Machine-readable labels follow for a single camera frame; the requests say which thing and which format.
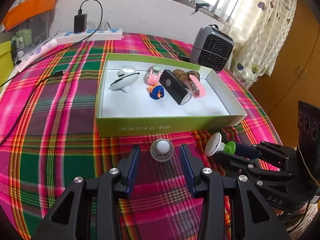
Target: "power strip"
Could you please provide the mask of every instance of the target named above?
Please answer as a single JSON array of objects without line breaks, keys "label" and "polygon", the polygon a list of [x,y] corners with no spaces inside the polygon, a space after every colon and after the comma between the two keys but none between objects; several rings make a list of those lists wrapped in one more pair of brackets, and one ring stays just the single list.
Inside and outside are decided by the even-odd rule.
[{"label": "power strip", "polygon": [[[86,36],[93,33],[95,29],[86,30],[83,33],[66,32],[57,34],[54,39],[57,40],[58,45],[75,43],[83,40]],[[122,29],[107,29],[106,31],[97,31],[87,41],[120,41],[123,39]]]}]

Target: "gray fan heater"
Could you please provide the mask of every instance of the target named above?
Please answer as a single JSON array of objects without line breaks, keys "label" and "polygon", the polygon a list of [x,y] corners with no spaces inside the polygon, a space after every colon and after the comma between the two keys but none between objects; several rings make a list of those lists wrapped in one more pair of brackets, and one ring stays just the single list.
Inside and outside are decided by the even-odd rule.
[{"label": "gray fan heater", "polygon": [[217,25],[203,26],[196,37],[190,54],[190,63],[220,72],[232,52],[232,38],[220,31]]}]

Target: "string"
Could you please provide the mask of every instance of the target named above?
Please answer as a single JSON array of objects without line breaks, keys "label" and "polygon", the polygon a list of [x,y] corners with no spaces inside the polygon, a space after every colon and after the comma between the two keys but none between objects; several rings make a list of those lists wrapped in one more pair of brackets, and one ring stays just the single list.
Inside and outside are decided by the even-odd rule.
[{"label": "string", "polygon": [[299,150],[299,152],[300,152],[300,156],[301,156],[301,158],[302,158],[303,164],[304,164],[304,166],[306,167],[306,169],[307,169],[310,177],[311,177],[311,178],[313,179],[313,181],[317,184],[317,186],[320,187],[320,183],[315,179],[314,176],[312,176],[312,174],[311,174],[311,172],[310,172],[310,170],[309,170],[309,168],[308,168],[308,166],[307,166],[307,164],[306,164],[306,162],[305,162],[305,160],[304,160],[304,158],[303,158],[303,156],[302,156],[302,153],[301,153],[301,150],[300,150],[300,146],[299,146],[299,142],[298,142],[298,150]]}]

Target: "black power adapter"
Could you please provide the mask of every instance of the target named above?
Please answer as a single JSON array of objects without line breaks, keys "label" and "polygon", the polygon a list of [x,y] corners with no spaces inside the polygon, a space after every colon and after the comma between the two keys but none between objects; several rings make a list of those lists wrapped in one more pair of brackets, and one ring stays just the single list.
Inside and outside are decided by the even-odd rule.
[{"label": "black power adapter", "polygon": [[75,16],[74,33],[83,33],[87,28],[87,14],[82,13],[80,9],[78,15]]}]

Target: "cabinet handle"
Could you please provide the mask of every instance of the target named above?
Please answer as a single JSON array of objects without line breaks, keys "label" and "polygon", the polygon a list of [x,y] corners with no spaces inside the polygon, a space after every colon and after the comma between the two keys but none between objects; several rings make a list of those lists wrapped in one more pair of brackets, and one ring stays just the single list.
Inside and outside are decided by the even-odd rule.
[{"label": "cabinet handle", "polygon": [[300,80],[302,80],[302,79],[303,79],[303,77],[304,77],[304,75],[306,74],[306,72],[307,72],[307,71],[306,71],[306,70],[304,70],[304,71],[301,73],[301,75],[300,75],[300,77],[299,77],[299,79],[300,79]]},{"label": "cabinet handle", "polygon": [[296,76],[299,75],[299,72],[300,72],[301,69],[302,69],[302,66],[299,66],[299,67],[296,68],[296,70],[294,72]]}]

